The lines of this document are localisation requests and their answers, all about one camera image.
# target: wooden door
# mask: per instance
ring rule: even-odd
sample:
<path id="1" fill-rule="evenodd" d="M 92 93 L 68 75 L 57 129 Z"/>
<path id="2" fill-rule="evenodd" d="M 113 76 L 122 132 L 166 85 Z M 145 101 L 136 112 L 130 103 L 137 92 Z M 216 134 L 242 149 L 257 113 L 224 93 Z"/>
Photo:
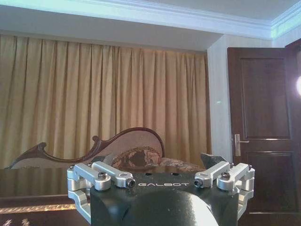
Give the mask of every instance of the wooden door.
<path id="1" fill-rule="evenodd" d="M 255 169 L 240 226 L 301 226 L 301 96 L 296 57 L 285 48 L 228 48 L 233 158 Z M 240 134 L 241 156 L 234 135 Z"/>

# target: screw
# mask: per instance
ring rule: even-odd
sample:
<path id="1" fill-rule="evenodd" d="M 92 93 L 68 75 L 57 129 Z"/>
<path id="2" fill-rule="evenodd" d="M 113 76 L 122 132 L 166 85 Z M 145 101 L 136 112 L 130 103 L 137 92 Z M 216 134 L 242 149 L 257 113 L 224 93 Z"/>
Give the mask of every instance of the screw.
<path id="1" fill-rule="evenodd" d="M 222 173 L 222 178 L 225 179 L 225 180 L 229 180 L 229 179 L 230 179 L 230 173 L 228 173 L 228 172 L 223 172 L 223 173 Z"/>
<path id="2" fill-rule="evenodd" d="M 108 174 L 106 172 L 100 172 L 98 173 L 98 178 L 100 180 L 105 180 L 107 178 Z"/>
<path id="3" fill-rule="evenodd" d="M 136 181 L 135 181 L 134 179 L 128 178 L 128 179 L 126 180 L 126 183 L 127 183 L 127 187 L 132 188 L 132 187 L 135 186 Z"/>
<path id="4" fill-rule="evenodd" d="M 195 187 L 201 187 L 202 185 L 203 185 L 203 181 L 201 181 L 200 179 L 195 179 L 194 181 Z"/>

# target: door handle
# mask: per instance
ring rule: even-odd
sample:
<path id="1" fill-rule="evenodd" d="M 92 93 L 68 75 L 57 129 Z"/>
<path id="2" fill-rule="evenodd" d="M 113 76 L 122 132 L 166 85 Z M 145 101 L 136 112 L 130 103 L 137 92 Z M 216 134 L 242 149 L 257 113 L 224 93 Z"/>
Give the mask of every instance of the door handle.
<path id="1" fill-rule="evenodd" d="M 240 143 L 249 143 L 249 140 L 240 140 L 240 134 L 234 135 L 235 139 L 235 156 L 240 156 Z"/>

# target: silver bracket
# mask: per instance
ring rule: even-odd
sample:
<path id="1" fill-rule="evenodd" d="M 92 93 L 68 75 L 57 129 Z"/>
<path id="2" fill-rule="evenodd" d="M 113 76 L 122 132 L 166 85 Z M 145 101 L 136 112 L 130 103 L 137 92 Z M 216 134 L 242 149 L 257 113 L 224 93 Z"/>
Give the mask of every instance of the silver bracket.
<path id="1" fill-rule="evenodd" d="M 227 177 L 220 175 L 217 178 L 217 186 L 223 191 L 239 189 L 238 195 L 238 219 L 245 212 L 248 200 L 254 196 L 255 170 L 247 164 L 240 163 L 227 172 Z"/>
<path id="2" fill-rule="evenodd" d="M 231 194 L 238 192 L 238 219 L 245 212 L 248 200 L 254 194 L 255 170 L 250 165 L 240 163 L 230 167 L 226 161 L 221 161 L 213 167 L 197 172 L 194 176 L 194 185 L 199 188 L 212 187 L 217 179 L 217 187 Z"/>
<path id="3" fill-rule="evenodd" d="M 213 181 L 224 171 L 230 170 L 230 164 L 226 161 L 221 161 L 209 169 L 197 172 L 194 175 L 194 185 L 196 187 L 212 187 Z"/>
<path id="4" fill-rule="evenodd" d="M 68 197 L 74 200 L 77 211 L 87 222 L 91 223 L 91 209 L 87 201 L 90 188 L 94 186 L 97 191 L 106 191 L 111 187 L 111 180 L 118 187 L 135 186 L 131 173 L 120 171 L 101 161 L 94 162 L 92 168 L 78 163 L 67 169 Z"/>

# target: patterned cushion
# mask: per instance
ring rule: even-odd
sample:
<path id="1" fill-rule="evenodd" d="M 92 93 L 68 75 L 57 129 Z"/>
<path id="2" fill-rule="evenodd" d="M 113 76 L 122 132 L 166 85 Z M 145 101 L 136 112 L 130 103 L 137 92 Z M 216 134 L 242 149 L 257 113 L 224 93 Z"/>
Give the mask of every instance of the patterned cushion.
<path id="1" fill-rule="evenodd" d="M 184 172 L 198 172 L 198 171 L 205 170 L 198 165 L 189 162 L 184 162 L 178 159 L 169 159 L 169 158 L 162 158 L 160 166 L 175 166 L 176 168 Z"/>
<path id="2" fill-rule="evenodd" d="M 145 146 L 132 148 L 121 153 L 113 159 L 112 167 L 115 168 L 138 168 L 148 165 L 159 164 L 161 157 L 155 149 Z"/>

